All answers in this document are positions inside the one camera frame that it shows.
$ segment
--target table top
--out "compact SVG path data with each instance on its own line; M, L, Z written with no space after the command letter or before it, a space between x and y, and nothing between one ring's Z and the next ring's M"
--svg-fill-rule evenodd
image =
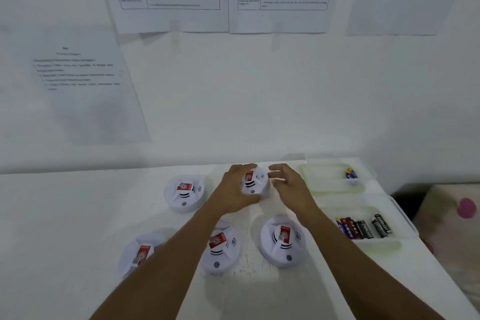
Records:
M295 168L304 161L288 163ZM87 319L120 283L117 263L130 241L160 228L172 234L193 215L167 206L163 190L168 180L206 175L209 194L229 166L0 175L3 318ZM262 257L252 239L256 231L276 214L295 218L276 190L270 193L259 204L222 218L242 236L240 260L218 276L198 268L178 319L354 319L308 231L309 256L297 268L280 270ZM384 191L370 181L366 193ZM395 250L366 253L447 320L480 319L419 238L401 240Z

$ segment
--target round white device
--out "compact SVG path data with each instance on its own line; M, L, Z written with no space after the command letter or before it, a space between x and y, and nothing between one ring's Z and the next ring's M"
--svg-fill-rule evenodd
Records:
M183 175L172 178L165 187L165 199L178 213L188 213L205 204L204 176Z
M139 235L132 240L123 250L118 261L118 274L122 279L126 278L141 265L155 250L167 241L165 235L155 230Z
M261 229L260 252L276 267L295 267L307 253L302 229L285 214L274 216Z
M237 229L229 222L220 220L201 255L200 265L210 274L224 273L237 263L241 251L242 243Z
M268 190L270 189L270 180L268 179L267 172L260 167L254 168L247 172L241 182L241 191L244 194L260 194L265 198L268 196Z

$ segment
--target wall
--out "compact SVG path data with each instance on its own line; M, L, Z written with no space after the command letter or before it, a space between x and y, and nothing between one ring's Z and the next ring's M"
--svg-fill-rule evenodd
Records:
M432 37L347 37L353 0L316 35L118 38L152 144L73 146L0 45L0 172L359 155L387 191L480 178L480 0ZM105 0L0 0L0 28L109 25Z

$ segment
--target hand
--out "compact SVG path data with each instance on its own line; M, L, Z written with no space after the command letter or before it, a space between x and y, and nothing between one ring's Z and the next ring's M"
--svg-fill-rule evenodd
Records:
M222 182L217 186L205 205L220 216L237 212L246 206L260 201L260 195L245 195L242 192L242 179L248 171L253 170L257 165L234 164L224 173Z
M268 172L268 177L273 178L272 184L277 189L280 199L297 217L304 217L318 210L307 184L298 172L286 163L273 164L268 168L272 170Z

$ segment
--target person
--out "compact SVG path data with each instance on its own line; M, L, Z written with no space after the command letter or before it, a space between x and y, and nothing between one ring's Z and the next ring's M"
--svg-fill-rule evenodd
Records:
M207 202L105 299L91 320L174 320L221 216L260 200L259 195L241 192L243 177L256 166L231 166ZM280 199L313 236L357 320L443 319L358 249L323 214L296 171L284 163L269 169L268 176Z

